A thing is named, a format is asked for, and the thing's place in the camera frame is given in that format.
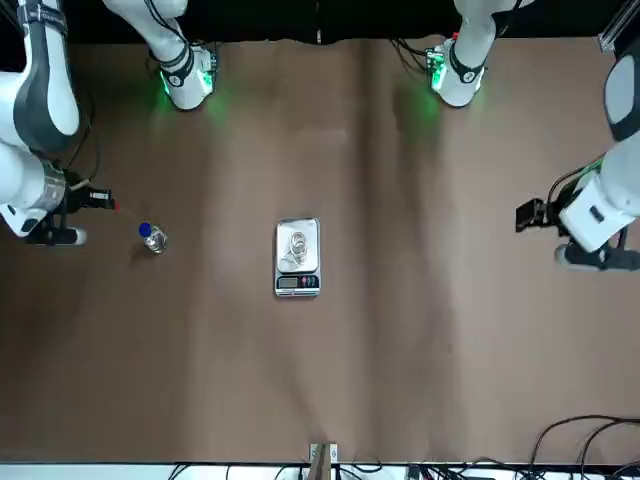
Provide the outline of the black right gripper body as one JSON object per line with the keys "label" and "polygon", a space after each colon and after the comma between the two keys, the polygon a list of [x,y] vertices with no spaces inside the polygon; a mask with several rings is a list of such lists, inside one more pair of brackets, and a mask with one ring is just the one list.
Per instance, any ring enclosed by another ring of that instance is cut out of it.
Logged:
{"label": "black right gripper body", "polygon": [[63,174],[66,186],[61,201],[61,214],[71,215],[81,209],[91,208],[91,181],[74,171],[64,171]]}

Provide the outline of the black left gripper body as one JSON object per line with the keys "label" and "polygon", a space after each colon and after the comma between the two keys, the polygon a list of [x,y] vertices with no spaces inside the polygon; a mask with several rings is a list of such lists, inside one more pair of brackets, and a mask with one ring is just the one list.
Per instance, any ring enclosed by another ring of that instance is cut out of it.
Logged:
{"label": "black left gripper body", "polygon": [[562,206],[563,204],[558,198],[548,200],[544,204],[542,228],[555,228],[558,233],[564,232],[564,226],[559,218]]}

